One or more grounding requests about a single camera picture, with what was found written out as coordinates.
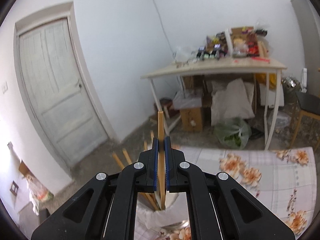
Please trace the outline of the white wooden side table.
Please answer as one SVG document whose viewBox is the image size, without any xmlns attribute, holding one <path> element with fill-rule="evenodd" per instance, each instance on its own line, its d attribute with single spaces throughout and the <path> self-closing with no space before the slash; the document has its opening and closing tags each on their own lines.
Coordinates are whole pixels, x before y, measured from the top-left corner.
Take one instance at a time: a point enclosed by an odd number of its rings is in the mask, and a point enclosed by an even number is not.
<svg viewBox="0 0 320 240">
<path fill-rule="evenodd" d="M 252 57 L 237 58 L 225 57 L 220 60 L 204 60 L 196 63 L 177 64 L 171 63 L 164 68 L 157 69 L 148 74 L 142 75 L 141 79 L 147 79 L 151 86 L 153 98 L 155 100 L 157 109 L 162 109 L 160 100 L 158 98 L 154 79 L 163 77 L 188 77 L 201 76 L 204 81 L 231 81 L 237 77 L 249 77 L 255 74 L 266 75 L 266 97 L 264 108 L 264 133 L 265 133 L 265 147 L 268 150 L 274 134 L 276 119 L 279 108 L 280 94 L 281 94 L 281 74 L 287 70 L 287 67 L 281 62 L 272 59 L 259 57 L 257 59 Z M 274 113 L 271 125 L 267 124 L 267 110 L 269 97 L 270 75 L 276 74 L 276 91 L 274 98 Z"/>
</svg>

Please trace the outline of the wooden chair black seat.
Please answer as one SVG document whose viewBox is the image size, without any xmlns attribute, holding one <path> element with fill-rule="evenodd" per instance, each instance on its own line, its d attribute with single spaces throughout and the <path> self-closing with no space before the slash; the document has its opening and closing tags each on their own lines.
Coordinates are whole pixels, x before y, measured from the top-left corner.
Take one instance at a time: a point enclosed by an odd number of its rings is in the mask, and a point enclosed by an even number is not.
<svg viewBox="0 0 320 240">
<path fill-rule="evenodd" d="M 319 96 L 303 92 L 296 92 L 295 95 L 296 101 L 291 115 L 290 127 L 292 127 L 294 124 L 297 107 L 299 107 L 299 114 L 289 148 L 292 148 L 295 143 L 300 125 L 302 123 L 302 117 L 307 116 L 312 118 L 313 121 L 319 121 Z"/>
</svg>

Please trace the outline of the clear utensil holder cup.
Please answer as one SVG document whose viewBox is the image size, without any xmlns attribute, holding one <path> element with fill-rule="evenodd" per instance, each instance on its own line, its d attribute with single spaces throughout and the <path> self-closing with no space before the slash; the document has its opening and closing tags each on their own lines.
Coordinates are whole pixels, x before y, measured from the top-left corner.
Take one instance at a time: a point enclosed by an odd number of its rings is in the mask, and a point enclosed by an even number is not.
<svg viewBox="0 0 320 240">
<path fill-rule="evenodd" d="M 138 195 L 136 219 L 147 229 L 162 228 L 189 220 L 186 194 L 167 193 L 165 210 L 154 211 L 148 201 Z"/>
</svg>

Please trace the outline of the green plastic bag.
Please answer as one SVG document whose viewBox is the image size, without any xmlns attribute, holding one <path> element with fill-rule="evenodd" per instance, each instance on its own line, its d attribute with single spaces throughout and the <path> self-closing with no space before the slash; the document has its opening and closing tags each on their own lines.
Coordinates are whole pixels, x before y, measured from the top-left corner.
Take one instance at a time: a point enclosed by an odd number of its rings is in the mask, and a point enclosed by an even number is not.
<svg viewBox="0 0 320 240">
<path fill-rule="evenodd" d="M 242 150 L 251 136 L 251 127 L 241 118 L 226 119 L 214 127 L 218 141 L 226 148 Z"/>
</svg>

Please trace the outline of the clutter box on table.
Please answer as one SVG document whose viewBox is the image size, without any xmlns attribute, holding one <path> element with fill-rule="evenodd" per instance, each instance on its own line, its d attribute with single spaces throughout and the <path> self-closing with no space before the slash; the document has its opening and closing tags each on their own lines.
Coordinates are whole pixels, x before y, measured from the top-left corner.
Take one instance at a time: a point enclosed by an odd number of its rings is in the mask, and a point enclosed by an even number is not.
<svg viewBox="0 0 320 240">
<path fill-rule="evenodd" d="M 236 58 L 268 57 L 268 49 L 263 40 L 266 35 L 266 29 L 255 29 L 251 26 L 226 29 L 229 54 Z"/>
</svg>

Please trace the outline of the cardboard box under table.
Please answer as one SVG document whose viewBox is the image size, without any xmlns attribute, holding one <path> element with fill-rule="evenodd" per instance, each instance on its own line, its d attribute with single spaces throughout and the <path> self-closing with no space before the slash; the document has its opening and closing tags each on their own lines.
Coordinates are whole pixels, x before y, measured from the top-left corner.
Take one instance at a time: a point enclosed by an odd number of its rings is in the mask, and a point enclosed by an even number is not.
<svg viewBox="0 0 320 240">
<path fill-rule="evenodd" d="M 180 109 L 183 130 L 186 132 L 202 132 L 203 109 L 202 108 L 188 108 Z"/>
</svg>

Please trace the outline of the grey refrigerator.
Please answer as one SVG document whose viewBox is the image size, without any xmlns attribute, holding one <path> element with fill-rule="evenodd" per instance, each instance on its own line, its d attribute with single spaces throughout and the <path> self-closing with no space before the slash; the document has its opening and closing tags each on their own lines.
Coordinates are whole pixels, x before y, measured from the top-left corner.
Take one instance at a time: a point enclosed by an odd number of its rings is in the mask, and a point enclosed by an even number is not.
<svg viewBox="0 0 320 240">
<path fill-rule="evenodd" d="M 303 41 L 307 91 L 319 93 L 319 32 L 309 0 L 291 0 Z"/>
</svg>

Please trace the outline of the floral tablecloth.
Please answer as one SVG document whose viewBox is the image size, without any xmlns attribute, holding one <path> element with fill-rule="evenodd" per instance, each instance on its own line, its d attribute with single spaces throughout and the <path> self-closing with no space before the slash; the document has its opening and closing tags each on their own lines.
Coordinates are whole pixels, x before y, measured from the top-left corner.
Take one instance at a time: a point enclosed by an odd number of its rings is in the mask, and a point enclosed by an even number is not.
<svg viewBox="0 0 320 240">
<path fill-rule="evenodd" d="M 202 171 L 216 174 L 225 170 L 269 208 L 295 234 L 296 239 L 310 226 L 316 214 L 317 178 L 312 148 L 274 151 L 234 151 L 180 146 L 186 161 Z M 185 221 L 147 229 L 136 219 L 135 239 L 176 239 Z"/>
</svg>

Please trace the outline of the white panel door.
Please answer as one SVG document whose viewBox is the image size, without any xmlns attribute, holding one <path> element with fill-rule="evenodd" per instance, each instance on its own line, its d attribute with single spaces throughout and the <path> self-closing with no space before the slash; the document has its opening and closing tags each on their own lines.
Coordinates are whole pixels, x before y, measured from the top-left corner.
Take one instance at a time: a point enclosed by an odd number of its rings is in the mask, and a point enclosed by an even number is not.
<svg viewBox="0 0 320 240">
<path fill-rule="evenodd" d="M 14 57 L 31 122 L 62 168 L 115 138 L 82 52 L 73 2 L 17 21 Z"/>
</svg>

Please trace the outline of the white sack under table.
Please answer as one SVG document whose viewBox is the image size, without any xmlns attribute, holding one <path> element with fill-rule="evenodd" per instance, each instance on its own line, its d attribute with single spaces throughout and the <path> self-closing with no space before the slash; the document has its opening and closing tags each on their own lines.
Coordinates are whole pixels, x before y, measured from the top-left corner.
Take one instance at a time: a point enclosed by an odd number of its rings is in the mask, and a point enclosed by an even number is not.
<svg viewBox="0 0 320 240">
<path fill-rule="evenodd" d="M 212 81 L 211 125 L 215 126 L 226 119 L 252 119 L 254 84 L 243 79 L 235 79 L 229 83 Z"/>
</svg>

